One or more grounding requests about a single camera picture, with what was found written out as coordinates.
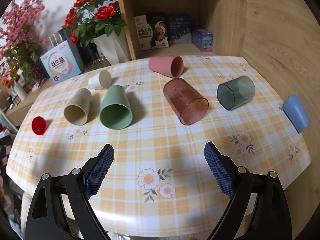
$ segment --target blue textured gripper pad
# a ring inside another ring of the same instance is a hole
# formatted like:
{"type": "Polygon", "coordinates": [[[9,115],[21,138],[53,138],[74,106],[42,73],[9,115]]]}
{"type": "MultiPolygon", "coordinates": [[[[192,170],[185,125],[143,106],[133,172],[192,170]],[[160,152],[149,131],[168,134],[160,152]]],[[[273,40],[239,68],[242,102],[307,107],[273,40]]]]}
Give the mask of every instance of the blue textured gripper pad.
{"type": "Polygon", "coordinates": [[[209,143],[204,146],[204,158],[218,182],[222,193],[232,199],[236,193],[233,186],[233,178],[209,143]]]}
{"type": "Polygon", "coordinates": [[[87,200],[89,200],[91,196],[96,195],[98,192],[114,157],[115,152],[113,147],[109,145],[109,147],[101,155],[100,159],[97,160],[95,166],[91,169],[91,172],[88,174],[85,181],[86,189],[84,191],[84,196],[87,200]]]}

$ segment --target tablecloth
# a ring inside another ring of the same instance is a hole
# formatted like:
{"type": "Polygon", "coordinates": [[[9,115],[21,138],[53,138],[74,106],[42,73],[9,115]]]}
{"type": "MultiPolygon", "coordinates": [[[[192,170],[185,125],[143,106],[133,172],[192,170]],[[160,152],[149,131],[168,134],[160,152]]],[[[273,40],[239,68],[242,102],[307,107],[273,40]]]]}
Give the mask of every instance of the tablecloth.
{"type": "MultiPolygon", "coordinates": [[[[123,130],[110,130],[99,121],[106,90],[92,91],[88,122],[77,127],[63,117],[63,109],[79,88],[99,70],[76,76],[41,93],[23,121],[11,149],[7,173],[33,195],[45,172],[64,175],[82,167],[106,143],[115,160],[97,195],[91,197],[97,217],[108,231],[134,236],[172,236],[213,229],[228,204],[204,159],[204,145],[212,141],[220,152],[252,173],[278,173],[286,188],[309,165],[305,141],[282,111],[283,101],[241,57],[183,56],[182,77],[209,100],[199,122],[182,125],[164,98],[171,80],[152,72],[148,59],[106,69],[113,83],[122,85],[134,119],[123,130]],[[216,93],[220,83],[246,75],[256,87],[254,99],[225,110],[216,93]],[[50,123],[43,136],[31,130],[42,116],[50,123]]],[[[72,217],[64,198],[66,212],[72,217]]],[[[251,201],[247,213],[252,210],[251,201]]]]}

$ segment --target green cup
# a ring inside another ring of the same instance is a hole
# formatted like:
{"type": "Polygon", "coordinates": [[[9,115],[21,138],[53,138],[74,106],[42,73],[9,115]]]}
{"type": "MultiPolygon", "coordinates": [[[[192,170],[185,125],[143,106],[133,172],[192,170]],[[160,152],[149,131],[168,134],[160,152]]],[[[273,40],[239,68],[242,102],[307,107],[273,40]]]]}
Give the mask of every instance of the green cup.
{"type": "Polygon", "coordinates": [[[112,130],[120,130],[126,128],[132,118],[130,102],[124,88],[119,85],[109,87],[101,105],[101,123],[112,130]]]}

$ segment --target white geometric vase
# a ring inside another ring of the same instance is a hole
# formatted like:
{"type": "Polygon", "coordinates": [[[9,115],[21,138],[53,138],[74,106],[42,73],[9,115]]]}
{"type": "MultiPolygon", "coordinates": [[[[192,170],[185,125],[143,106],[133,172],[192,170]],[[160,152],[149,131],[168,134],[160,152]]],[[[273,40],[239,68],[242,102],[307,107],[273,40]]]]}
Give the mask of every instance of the white geometric vase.
{"type": "Polygon", "coordinates": [[[23,87],[20,85],[19,82],[14,84],[13,90],[17,93],[18,97],[20,97],[21,100],[25,99],[27,96],[26,91],[23,89],[23,87]]]}
{"type": "Polygon", "coordinates": [[[109,36],[103,34],[95,38],[94,43],[111,65],[128,62],[131,59],[124,30],[121,31],[119,37],[114,31],[109,36]]]}

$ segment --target transparent cup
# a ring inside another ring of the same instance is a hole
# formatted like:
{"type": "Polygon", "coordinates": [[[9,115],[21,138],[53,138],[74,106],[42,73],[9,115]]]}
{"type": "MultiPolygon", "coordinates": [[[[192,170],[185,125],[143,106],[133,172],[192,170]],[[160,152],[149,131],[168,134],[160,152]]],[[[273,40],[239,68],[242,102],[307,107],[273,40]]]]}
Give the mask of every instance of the transparent cup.
{"type": "Polygon", "coordinates": [[[228,111],[251,101],[256,93],[253,81],[247,76],[241,76],[218,86],[219,103],[228,111]]]}
{"type": "Polygon", "coordinates": [[[198,122],[208,111],[208,100],[182,78],[173,79],[165,84],[163,93],[184,125],[198,122]]]}

